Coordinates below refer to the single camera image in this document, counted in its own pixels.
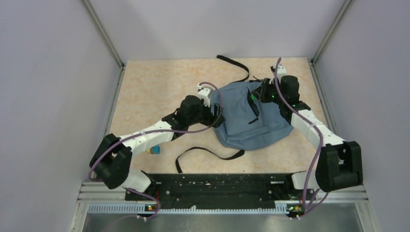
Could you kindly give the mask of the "blue grey student backpack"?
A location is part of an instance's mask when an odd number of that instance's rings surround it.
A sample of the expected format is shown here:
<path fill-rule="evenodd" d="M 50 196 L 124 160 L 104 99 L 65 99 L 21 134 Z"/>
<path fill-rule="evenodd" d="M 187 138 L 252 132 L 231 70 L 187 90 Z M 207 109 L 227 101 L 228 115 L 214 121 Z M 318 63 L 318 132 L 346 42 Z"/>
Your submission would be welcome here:
<path fill-rule="evenodd" d="M 210 104 L 223 100 L 222 115 L 225 117 L 225 121 L 214 128 L 215 135 L 224 147 L 237 149 L 236 153 L 223 160 L 234 160 L 246 151 L 270 146 L 293 130 L 286 113 L 281 112 L 284 105 L 282 100 L 280 103 L 262 103 L 251 99 L 251 94 L 256 95 L 261 81 L 250 81 L 245 77 L 214 89 Z"/>

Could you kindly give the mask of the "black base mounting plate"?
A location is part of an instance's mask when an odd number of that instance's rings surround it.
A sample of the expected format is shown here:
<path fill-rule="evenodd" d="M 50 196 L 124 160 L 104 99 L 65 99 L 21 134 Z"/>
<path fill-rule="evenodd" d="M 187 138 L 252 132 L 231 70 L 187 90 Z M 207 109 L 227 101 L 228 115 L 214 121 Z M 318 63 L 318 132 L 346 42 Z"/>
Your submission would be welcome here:
<path fill-rule="evenodd" d="M 302 199 L 290 174 L 150 174 L 146 194 L 162 209 L 273 209 Z"/>

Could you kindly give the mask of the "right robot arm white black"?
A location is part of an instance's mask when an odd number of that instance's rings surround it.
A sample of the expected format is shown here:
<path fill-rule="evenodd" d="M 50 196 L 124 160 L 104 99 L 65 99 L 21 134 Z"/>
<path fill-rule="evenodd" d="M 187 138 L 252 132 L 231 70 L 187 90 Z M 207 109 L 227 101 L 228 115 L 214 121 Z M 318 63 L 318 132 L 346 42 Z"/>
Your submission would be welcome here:
<path fill-rule="evenodd" d="M 289 199 L 297 199 L 303 189 L 331 192 L 363 183 L 361 147 L 337 136 L 316 118 L 311 108 L 300 100 L 297 77 L 265 78 L 261 86 L 251 92 L 253 100 L 278 105 L 280 115 L 317 149 L 315 168 L 293 173 L 283 186 Z"/>

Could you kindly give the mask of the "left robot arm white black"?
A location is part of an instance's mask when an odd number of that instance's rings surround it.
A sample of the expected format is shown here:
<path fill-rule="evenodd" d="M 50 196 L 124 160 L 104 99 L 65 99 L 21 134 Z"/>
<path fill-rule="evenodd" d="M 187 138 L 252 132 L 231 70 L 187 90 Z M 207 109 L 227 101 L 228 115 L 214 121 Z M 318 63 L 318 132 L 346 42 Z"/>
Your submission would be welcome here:
<path fill-rule="evenodd" d="M 223 109 L 223 100 L 207 105 L 204 99 L 188 95 L 174 112 L 146 129 L 125 136 L 104 136 L 89 163 L 89 174 L 96 174 L 109 189 L 133 189 L 142 199 L 149 200 L 155 194 L 153 180 L 143 171 L 131 169 L 132 159 L 190 133 L 192 125 L 202 124 L 206 130 L 218 127 L 224 121 Z"/>

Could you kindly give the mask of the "aluminium front rail frame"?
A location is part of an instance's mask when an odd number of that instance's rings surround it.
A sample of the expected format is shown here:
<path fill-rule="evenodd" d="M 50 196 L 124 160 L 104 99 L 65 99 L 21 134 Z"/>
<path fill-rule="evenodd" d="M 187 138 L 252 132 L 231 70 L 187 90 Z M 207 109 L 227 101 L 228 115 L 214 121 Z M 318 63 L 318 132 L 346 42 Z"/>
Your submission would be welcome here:
<path fill-rule="evenodd" d="M 296 200 L 273 200 L 273 187 L 251 186 L 245 195 L 226 194 L 228 184 L 201 185 L 204 195 L 180 192 L 157 200 L 103 184 L 82 184 L 71 232 L 375 232 L 364 187 L 319 192 L 303 216 L 290 217 Z"/>

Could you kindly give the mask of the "colourful wooden block puzzle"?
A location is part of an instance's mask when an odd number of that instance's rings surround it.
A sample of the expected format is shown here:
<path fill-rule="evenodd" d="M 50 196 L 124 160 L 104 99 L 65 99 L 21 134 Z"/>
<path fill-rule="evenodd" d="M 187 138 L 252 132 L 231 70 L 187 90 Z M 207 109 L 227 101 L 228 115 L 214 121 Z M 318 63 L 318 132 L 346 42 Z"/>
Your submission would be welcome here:
<path fill-rule="evenodd" d="M 150 149 L 147 150 L 149 154 L 160 154 L 161 153 L 161 148 L 159 146 L 154 146 L 151 147 Z"/>

